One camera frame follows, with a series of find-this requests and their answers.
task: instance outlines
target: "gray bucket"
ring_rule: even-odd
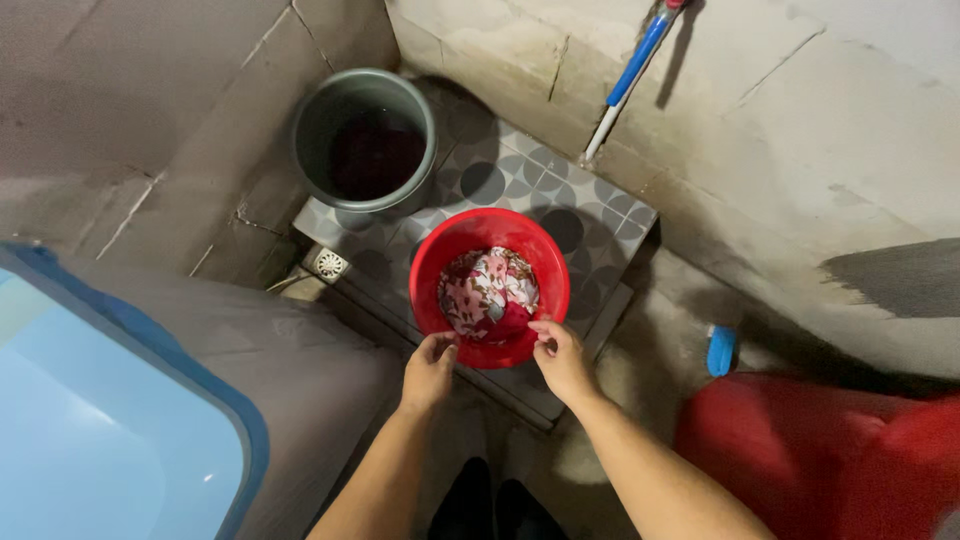
[[[425,150],[416,172],[405,183],[386,195],[357,200],[331,178],[331,149],[337,144],[337,134],[367,110],[384,110],[400,118],[422,137]],[[351,69],[328,78],[300,107],[293,142],[294,159],[307,191],[335,209],[399,217],[422,208],[430,195],[437,155],[433,114],[419,90],[388,71]]]

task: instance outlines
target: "concrete wall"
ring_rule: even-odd
[[[397,61],[378,0],[0,0],[0,239],[262,284],[298,100]]]
[[[406,61],[569,156],[586,147],[651,7],[387,6]],[[876,294],[913,280],[960,287],[957,268],[900,260],[910,272],[869,286],[828,271],[864,254],[843,259],[859,272],[845,276],[869,281],[893,253],[872,250],[916,244],[930,261],[953,245],[932,241],[960,236],[958,148],[955,3],[707,0],[674,26],[594,166],[661,211],[669,248],[825,340],[880,368],[960,377],[960,306],[917,316],[931,310]]]

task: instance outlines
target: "pink floral cloth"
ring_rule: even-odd
[[[526,331],[540,301],[530,263],[502,247],[453,259],[440,274],[437,294],[453,330],[493,345]]]

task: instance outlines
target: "dark water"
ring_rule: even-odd
[[[420,166],[426,142],[416,126],[388,110],[353,116],[330,145],[330,179],[351,201],[400,188]]]

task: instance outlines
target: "black pants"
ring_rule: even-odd
[[[566,540],[566,535],[523,484],[507,480],[496,492],[499,540]],[[430,523],[428,540],[493,540],[490,468],[471,458],[450,486]]]

